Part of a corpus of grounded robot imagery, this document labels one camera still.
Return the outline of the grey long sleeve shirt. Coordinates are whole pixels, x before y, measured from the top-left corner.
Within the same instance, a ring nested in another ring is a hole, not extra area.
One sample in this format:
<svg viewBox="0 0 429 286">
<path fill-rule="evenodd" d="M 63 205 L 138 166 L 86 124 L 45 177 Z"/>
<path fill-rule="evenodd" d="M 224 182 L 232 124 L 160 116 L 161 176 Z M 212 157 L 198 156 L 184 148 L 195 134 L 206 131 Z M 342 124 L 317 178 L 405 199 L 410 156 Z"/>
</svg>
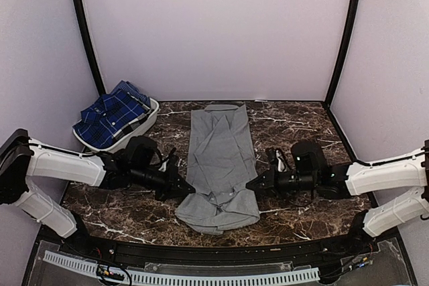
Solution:
<svg viewBox="0 0 429 286">
<path fill-rule="evenodd" d="M 176 209 L 193 230 L 222 235 L 255 224 L 259 208 L 246 185 L 257 177 L 245 105 L 192 111 L 186 182 L 195 188 Z"/>
</svg>

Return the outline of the white laundry basket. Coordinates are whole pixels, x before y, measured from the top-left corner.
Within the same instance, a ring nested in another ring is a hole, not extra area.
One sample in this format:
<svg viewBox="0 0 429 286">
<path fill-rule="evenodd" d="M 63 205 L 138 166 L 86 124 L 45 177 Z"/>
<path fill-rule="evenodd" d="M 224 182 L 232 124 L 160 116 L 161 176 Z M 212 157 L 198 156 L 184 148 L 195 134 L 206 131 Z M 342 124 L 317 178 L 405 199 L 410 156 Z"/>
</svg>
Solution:
<svg viewBox="0 0 429 286">
<path fill-rule="evenodd" d="M 126 147 L 126 145 L 128 144 L 129 140 L 132 137 L 136 137 L 136 136 L 140 136 L 140 135 L 144 135 L 146 132 L 148 132 L 153 125 L 155 124 L 157 117 L 158 117 L 158 111 L 160 109 L 160 104 L 157 100 L 155 100 L 154 98 L 150 98 L 151 100 L 151 107 L 153 108 L 153 110 L 150 113 L 150 116 L 148 118 L 148 120 L 140 125 L 138 128 L 136 128 L 136 130 L 134 130 L 132 133 L 124 136 L 121 140 L 119 140 L 118 142 L 112 144 L 112 146 L 106 148 L 106 149 L 98 149 L 96 147 L 93 147 L 92 145 L 90 145 L 89 143 L 86 143 L 83 139 L 81 139 L 77 132 L 73 129 L 72 132 L 74 134 L 74 136 L 87 148 L 89 148 L 91 151 L 95 151 L 95 152 L 117 152 L 120 149 L 123 149 Z"/>
</svg>

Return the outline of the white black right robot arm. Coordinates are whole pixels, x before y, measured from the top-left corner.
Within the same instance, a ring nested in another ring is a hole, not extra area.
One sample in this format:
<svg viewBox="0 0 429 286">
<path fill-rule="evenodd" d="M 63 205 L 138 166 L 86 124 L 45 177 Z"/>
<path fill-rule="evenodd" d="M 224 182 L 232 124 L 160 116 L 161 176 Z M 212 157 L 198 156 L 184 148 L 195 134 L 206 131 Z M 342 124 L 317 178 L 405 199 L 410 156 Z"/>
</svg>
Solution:
<svg viewBox="0 0 429 286">
<path fill-rule="evenodd" d="M 407 187 L 392 201 L 364 210 L 353 218 L 342 241 L 348 255 L 356 255 L 385 231 L 416 217 L 428 219 L 428 146 L 379 161 L 329 165 L 322 147 L 299 141 L 291 148 L 294 168 L 281 149 L 267 149 L 269 169 L 247 183 L 259 195 L 284 197 L 309 191 L 327 200 L 342 200 L 368 192 Z"/>
</svg>

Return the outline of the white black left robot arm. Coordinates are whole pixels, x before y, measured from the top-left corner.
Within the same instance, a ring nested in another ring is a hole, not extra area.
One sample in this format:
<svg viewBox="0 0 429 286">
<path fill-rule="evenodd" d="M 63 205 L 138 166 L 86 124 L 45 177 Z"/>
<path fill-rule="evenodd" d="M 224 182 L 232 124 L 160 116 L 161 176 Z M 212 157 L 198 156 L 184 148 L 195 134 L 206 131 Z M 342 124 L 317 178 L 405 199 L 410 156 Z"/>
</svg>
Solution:
<svg viewBox="0 0 429 286">
<path fill-rule="evenodd" d="M 32 176 L 84 183 L 105 190 L 131 185 L 148 188 L 158 201 L 186 197 L 195 189 L 178 173 L 174 151 L 162 156 L 158 144 L 144 136 L 130 138 L 114 153 L 78 153 L 32 139 L 26 130 L 16 130 L 1 146 L 1 203 L 21 208 L 37 222 L 67 239 L 81 257 L 95 250 L 78 215 L 61 207 L 44 193 Z"/>
</svg>

